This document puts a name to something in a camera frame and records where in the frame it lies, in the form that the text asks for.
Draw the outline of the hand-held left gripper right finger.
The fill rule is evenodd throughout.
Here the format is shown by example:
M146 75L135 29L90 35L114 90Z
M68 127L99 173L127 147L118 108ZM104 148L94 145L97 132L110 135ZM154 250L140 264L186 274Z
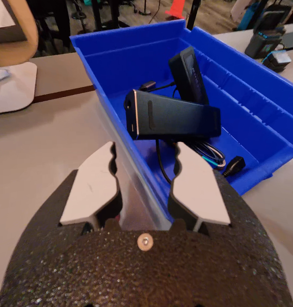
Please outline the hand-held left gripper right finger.
M231 220L213 168L185 143L178 142L175 177L168 198L168 212L182 219L186 229L198 232L202 223L228 226Z

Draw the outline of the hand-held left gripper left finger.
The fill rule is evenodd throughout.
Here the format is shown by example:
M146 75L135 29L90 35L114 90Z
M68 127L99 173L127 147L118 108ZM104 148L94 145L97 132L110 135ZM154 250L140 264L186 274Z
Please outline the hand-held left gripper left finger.
M108 219L120 221L120 184L116 177L116 146L109 141L78 168L60 218L62 226L89 223L103 228Z

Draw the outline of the dark blue power bank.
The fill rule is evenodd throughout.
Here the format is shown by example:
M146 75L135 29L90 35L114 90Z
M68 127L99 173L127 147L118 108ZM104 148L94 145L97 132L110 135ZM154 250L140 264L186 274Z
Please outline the dark blue power bank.
M125 97L126 128L133 140L191 138L221 135L219 108L140 90Z

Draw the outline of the black power bank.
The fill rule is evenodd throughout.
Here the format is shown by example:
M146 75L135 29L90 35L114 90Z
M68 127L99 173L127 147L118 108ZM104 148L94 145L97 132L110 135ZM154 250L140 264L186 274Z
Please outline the black power bank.
M192 46L168 60L181 100L209 105L201 71Z

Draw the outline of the blue plastic bin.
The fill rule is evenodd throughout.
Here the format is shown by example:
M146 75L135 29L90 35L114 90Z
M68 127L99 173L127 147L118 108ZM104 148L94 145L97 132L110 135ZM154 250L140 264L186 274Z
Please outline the blue plastic bin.
M214 145L246 167L228 179L243 195L293 158L293 83L204 30L170 21L70 37L111 123L132 157L141 183L167 210L169 185L158 164L155 141L133 141L124 100L147 81L172 82L168 60L192 46L211 106L221 110L222 134Z

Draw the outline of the white pad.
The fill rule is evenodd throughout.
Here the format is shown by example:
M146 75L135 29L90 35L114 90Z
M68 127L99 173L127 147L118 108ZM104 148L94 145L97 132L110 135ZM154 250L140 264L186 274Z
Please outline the white pad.
M34 99L37 66L26 62L0 67L0 114L22 110Z

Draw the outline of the black battery charger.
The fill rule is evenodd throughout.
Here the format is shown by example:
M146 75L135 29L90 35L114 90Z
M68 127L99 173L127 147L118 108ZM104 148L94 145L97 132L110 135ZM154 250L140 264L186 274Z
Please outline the black battery charger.
M272 30L253 30L252 38L246 47L244 54L252 59L265 58L281 43L286 33L284 25L279 25Z

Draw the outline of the wooden chair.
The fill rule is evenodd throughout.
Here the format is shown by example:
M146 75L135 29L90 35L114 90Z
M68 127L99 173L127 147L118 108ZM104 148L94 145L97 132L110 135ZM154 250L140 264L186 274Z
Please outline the wooden chair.
M0 67L28 62L38 47L36 22L26 0L0 0Z

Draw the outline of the black stand pole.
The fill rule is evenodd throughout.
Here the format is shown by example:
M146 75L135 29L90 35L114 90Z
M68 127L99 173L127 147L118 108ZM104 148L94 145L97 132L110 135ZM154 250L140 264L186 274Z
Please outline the black stand pole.
M192 1L191 10L190 10L190 14L188 17L188 22L187 22L187 29L190 31L194 28L194 23L195 23L197 12L198 12L200 5L201 5L201 0Z

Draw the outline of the orange traffic cone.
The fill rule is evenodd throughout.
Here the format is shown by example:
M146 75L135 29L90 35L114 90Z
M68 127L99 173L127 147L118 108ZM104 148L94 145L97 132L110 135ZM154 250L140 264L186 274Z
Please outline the orange traffic cone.
M185 19L183 16L183 9L185 0L173 0L171 8L165 11L165 14L176 19Z

